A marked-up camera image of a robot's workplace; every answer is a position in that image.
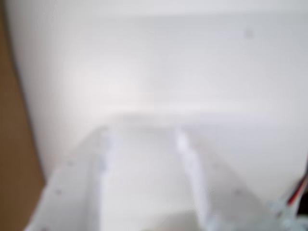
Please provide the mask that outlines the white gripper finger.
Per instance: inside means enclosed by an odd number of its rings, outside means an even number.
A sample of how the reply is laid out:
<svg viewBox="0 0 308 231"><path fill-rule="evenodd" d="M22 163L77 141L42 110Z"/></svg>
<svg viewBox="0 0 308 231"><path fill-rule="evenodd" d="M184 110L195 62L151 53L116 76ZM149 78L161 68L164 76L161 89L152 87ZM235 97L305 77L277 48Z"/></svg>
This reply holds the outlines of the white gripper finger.
<svg viewBox="0 0 308 231"><path fill-rule="evenodd" d="M275 231L266 206L197 133L179 129L176 142L203 231Z"/></svg>
<svg viewBox="0 0 308 231"><path fill-rule="evenodd" d="M109 129L88 135L51 174L26 230L100 231L109 151Z"/></svg>

